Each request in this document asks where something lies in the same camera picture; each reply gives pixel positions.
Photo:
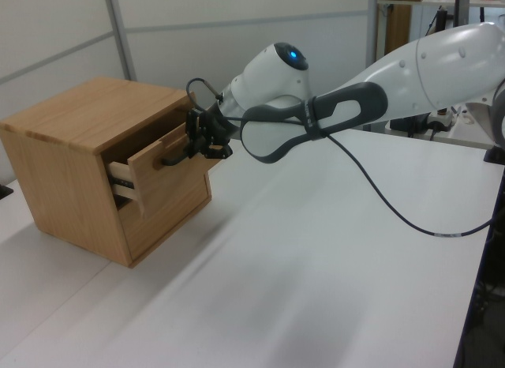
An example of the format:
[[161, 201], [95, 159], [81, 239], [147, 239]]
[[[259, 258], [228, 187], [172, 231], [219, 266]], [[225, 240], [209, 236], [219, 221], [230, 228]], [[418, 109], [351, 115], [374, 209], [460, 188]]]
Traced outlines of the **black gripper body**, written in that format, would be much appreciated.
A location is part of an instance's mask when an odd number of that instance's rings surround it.
[[232, 121], [225, 119], [218, 103], [212, 104], [200, 114], [200, 125], [205, 128], [206, 139], [211, 141], [213, 145], [228, 145], [237, 133], [237, 127]]

